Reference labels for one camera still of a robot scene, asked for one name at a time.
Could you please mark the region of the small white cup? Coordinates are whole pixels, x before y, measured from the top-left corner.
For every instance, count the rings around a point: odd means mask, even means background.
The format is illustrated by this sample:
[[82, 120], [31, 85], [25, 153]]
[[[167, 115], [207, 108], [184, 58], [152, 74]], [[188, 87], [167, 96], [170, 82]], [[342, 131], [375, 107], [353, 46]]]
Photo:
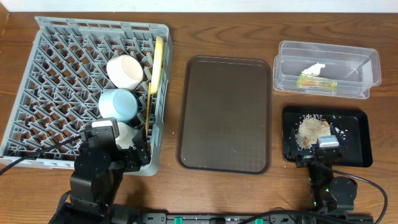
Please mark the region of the small white cup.
[[130, 146], [133, 147], [134, 143], [132, 139], [134, 138], [135, 130], [128, 126], [126, 123], [118, 121], [119, 136], [115, 139], [116, 145], [120, 149], [128, 149]]

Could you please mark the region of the pile of rice waste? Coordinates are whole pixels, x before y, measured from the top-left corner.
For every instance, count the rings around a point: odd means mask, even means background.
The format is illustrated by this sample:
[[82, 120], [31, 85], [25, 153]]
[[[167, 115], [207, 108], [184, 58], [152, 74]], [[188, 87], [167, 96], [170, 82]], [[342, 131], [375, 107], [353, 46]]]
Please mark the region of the pile of rice waste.
[[316, 144], [319, 137], [331, 136], [333, 133], [329, 123], [322, 115], [305, 114], [298, 122], [295, 129], [295, 138], [298, 150], [310, 149], [312, 144]]

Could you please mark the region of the light blue bowl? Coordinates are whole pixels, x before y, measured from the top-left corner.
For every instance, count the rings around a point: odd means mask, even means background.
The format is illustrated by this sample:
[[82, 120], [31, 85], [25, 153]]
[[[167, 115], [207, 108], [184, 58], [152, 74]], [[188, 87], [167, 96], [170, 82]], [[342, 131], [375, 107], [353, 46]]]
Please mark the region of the light blue bowl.
[[128, 123], [136, 116], [138, 104], [130, 91], [117, 88], [102, 92], [98, 108], [103, 118], [116, 118], [119, 122]]

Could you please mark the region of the wooden chopstick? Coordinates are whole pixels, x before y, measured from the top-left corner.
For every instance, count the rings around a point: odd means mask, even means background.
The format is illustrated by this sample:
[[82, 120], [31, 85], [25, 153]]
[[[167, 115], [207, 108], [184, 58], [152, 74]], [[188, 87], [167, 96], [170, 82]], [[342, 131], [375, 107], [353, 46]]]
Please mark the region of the wooden chopstick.
[[147, 109], [146, 109], [146, 124], [145, 124], [145, 132], [146, 132], [146, 136], [148, 135], [148, 129], [149, 129], [149, 116], [150, 116], [150, 105], [151, 105], [151, 86], [152, 83], [150, 82], [148, 84], [148, 93], [147, 93]]

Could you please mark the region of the green snack wrapper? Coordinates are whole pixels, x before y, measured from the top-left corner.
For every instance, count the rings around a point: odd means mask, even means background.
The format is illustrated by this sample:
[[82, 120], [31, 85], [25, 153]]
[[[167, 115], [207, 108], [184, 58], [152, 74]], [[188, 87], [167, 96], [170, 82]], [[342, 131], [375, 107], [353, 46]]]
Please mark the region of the green snack wrapper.
[[333, 82], [327, 78], [320, 78], [311, 75], [300, 74], [297, 82], [297, 88], [318, 88], [322, 90], [337, 90], [337, 82]]

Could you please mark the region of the white tissue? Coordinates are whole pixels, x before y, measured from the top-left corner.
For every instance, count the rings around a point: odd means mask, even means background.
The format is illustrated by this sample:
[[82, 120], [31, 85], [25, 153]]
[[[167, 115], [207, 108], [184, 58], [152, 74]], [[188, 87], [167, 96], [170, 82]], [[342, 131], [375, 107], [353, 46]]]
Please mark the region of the white tissue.
[[306, 68], [305, 70], [303, 70], [302, 74], [317, 77], [320, 75], [321, 69], [323, 69], [325, 67], [326, 67], [326, 65], [323, 63], [316, 63], [316, 64], [311, 65], [310, 67]]

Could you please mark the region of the yellow plate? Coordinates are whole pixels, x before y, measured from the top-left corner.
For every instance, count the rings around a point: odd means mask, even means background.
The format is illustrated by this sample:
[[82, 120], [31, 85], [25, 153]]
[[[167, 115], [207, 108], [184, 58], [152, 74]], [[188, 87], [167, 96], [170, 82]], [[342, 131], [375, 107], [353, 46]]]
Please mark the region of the yellow plate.
[[152, 67], [152, 79], [150, 84], [149, 93], [155, 94], [159, 89], [160, 75], [162, 69], [162, 59], [164, 51], [164, 40], [161, 36], [157, 36], [155, 40], [154, 61]]

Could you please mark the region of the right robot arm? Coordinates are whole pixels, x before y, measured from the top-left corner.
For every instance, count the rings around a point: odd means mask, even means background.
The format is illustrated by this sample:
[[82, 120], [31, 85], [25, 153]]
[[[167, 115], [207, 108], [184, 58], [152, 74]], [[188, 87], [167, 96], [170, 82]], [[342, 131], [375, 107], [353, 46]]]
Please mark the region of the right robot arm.
[[331, 165], [343, 158], [348, 149], [342, 137], [331, 127], [331, 134], [321, 136], [310, 149], [299, 150], [295, 131], [290, 131], [288, 158], [298, 168], [307, 168], [310, 176], [310, 193], [315, 211], [321, 215], [346, 218], [354, 209], [358, 185], [348, 177], [333, 175]]

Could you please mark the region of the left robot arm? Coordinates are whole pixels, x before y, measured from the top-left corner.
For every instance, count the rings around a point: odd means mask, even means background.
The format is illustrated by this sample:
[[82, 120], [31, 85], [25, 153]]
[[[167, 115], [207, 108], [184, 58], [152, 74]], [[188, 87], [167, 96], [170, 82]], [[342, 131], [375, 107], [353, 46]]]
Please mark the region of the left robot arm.
[[81, 132], [80, 155], [70, 177], [71, 190], [61, 196], [50, 223], [142, 223], [140, 211], [114, 203], [125, 172], [150, 162], [144, 128], [120, 149], [111, 126]]

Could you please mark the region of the black waste tray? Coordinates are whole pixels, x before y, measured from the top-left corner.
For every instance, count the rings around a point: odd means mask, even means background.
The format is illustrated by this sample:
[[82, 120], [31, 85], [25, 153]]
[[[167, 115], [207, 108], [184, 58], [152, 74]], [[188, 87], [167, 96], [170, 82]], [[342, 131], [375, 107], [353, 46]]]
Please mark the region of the black waste tray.
[[289, 162], [296, 158], [290, 146], [293, 143], [292, 131], [298, 134], [302, 121], [310, 115], [332, 124], [338, 132], [342, 146], [347, 146], [338, 166], [370, 167], [373, 164], [368, 117], [360, 109], [315, 106], [287, 106], [282, 113], [282, 139], [284, 157]]

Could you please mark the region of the brown serving tray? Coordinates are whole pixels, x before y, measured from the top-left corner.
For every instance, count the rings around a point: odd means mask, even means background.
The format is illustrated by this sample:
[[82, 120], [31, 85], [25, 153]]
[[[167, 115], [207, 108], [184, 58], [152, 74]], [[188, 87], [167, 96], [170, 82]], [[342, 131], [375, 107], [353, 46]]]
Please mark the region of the brown serving tray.
[[261, 175], [271, 166], [271, 68], [259, 59], [187, 63], [176, 157], [191, 170]]

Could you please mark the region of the clear plastic bin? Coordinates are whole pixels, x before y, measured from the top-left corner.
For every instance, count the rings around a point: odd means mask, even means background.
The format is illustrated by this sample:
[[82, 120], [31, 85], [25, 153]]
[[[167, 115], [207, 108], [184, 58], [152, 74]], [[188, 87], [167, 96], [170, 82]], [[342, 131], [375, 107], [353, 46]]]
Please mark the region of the clear plastic bin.
[[[317, 77], [337, 82], [337, 90], [296, 87], [302, 71], [316, 63], [326, 65]], [[369, 98], [370, 89], [382, 82], [377, 50], [288, 40], [279, 45], [273, 79], [277, 91], [361, 100]]]

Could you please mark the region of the grey plastic dish rack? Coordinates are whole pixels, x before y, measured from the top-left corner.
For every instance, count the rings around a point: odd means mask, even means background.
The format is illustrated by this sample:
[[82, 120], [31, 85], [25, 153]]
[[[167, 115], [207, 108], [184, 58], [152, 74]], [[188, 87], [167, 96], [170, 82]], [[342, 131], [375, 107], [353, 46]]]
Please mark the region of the grey plastic dish rack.
[[135, 131], [146, 124], [148, 84], [152, 79], [155, 40], [164, 40], [159, 89], [151, 95], [147, 135], [151, 162], [139, 171], [152, 176], [160, 166], [164, 110], [173, 42], [164, 24], [36, 17], [35, 36], [1, 143], [1, 163], [21, 167], [72, 169], [79, 142], [71, 142], [100, 118], [100, 95], [114, 84], [106, 64], [120, 55], [140, 63], [144, 77], [132, 91], [138, 110], [129, 122]]

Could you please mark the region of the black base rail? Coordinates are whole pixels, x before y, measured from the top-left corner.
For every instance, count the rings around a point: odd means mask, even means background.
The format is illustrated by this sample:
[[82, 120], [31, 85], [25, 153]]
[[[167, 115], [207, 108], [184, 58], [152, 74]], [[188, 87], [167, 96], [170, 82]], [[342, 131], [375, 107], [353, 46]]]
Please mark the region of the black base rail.
[[[167, 215], [165, 213], [139, 214], [134, 223], [142, 224], [238, 224], [251, 218], [252, 215]], [[328, 223], [316, 218], [298, 215], [266, 215], [251, 221], [252, 224], [294, 224], [294, 223]]]

